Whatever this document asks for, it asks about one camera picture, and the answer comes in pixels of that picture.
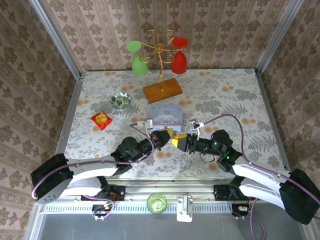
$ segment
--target green glass cup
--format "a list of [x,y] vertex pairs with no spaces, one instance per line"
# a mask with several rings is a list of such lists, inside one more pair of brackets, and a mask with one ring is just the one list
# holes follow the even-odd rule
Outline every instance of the green glass cup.
[[129,52],[136,52],[136,51],[138,51],[141,47],[142,47],[141,42],[136,41],[136,40],[129,42],[129,43],[125,46],[125,48],[126,48]]
[[162,214],[167,208],[167,198],[162,193],[152,193],[148,197],[146,205],[151,213]]
[[148,65],[145,62],[146,60],[143,57],[140,57],[138,53],[134,52],[134,57],[132,59],[132,70],[134,75],[142,77],[149,72]]

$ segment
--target tin box lid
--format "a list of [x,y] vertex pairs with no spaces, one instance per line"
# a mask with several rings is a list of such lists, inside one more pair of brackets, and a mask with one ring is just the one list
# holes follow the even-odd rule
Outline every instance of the tin box lid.
[[183,110],[177,104],[152,104],[149,117],[154,126],[181,127],[183,124]]

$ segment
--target gold stand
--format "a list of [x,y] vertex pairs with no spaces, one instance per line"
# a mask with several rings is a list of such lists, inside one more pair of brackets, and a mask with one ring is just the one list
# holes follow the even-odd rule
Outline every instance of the gold stand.
[[[167,44],[163,45],[161,43],[159,43],[159,34],[157,31],[155,30],[149,30],[148,31],[148,37],[152,37],[152,33],[156,32],[157,34],[157,45],[156,46],[151,46],[149,44],[146,44],[144,42],[141,42],[143,45],[154,49],[154,51],[152,52],[147,52],[145,53],[145,55],[147,54],[153,54],[153,53],[157,53],[158,57],[159,57],[159,63],[160,63],[160,69],[159,69],[159,74],[160,74],[160,81],[159,83],[150,85],[150,86],[145,86],[143,88],[143,91],[145,93],[146,98],[148,99],[149,104],[167,99],[167,98],[171,98],[173,96],[182,94],[182,89],[179,86],[177,80],[175,78],[171,78],[169,80],[164,81],[164,75],[163,75],[163,70],[164,70],[164,63],[165,64],[171,64],[173,63],[173,61],[175,60],[174,56],[169,55],[168,57],[172,58],[171,61],[164,61],[162,59],[161,53],[163,52],[177,52],[180,51],[181,49],[176,49],[176,50],[169,50],[166,49],[167,45],[175,38],[172,37],[170,39],[170,41],[167,42]],[[169,36],[170,34],[174,34],[175,31],[173,30],[169,30],[169,33],[167,34],[167,36]]]

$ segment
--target wooden base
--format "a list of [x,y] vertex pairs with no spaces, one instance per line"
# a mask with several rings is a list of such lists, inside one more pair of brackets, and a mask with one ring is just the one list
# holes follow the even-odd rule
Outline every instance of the wooden base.
[[182,94],[182,89],[175,78],[163,81],[163,91],[161,91],[161,86],[162,83],[159,82],[150,86],[145,86],[143,88],[149,104],[153,104],[163,99],[168,99],[173,96]]

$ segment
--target floral tablecloth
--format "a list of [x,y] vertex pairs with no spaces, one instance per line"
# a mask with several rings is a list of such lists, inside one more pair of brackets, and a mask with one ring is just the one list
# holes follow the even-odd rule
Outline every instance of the floral tablecloth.
[[[176,78],[183,94],[162,100],[157,104],[180,104],[183,106],[181,133],[191,133],[191,119],[205,122],[221,114],[237,116],[243,125],[244,149],[247,157],[272,168],[282,170],[283,164],[275,141],[269,117],[260,93],[253,69],[188,70],[177,75],[164,71],[164,79]],[[132,71],[87,72],[75,111],[65,155],[72,159],[99,158],[116,150],[127,136],[143,139],[129,127],[149,115],[150,105],[143,87],[160,80],[158,71],[150,71],[144,77],[134,76]],[[125,111],[113,110],[110,97],[126,92],[132,97]],[[99,111],[113,119],[100,130],[90,119]],[[225,129],[233,140],[233,147],[240,150],[241,134],[237,122],[222,118],[201,129],[202,138],[210,138],[219,129]],[[203,160],[212,158],[204,156]],[[199,153],[188,155],[168,143],[161,152],[155,151],[147,162],[134,165],[120,178],[229,178],[231,174],[219,169],[214,162],[201,161]]]

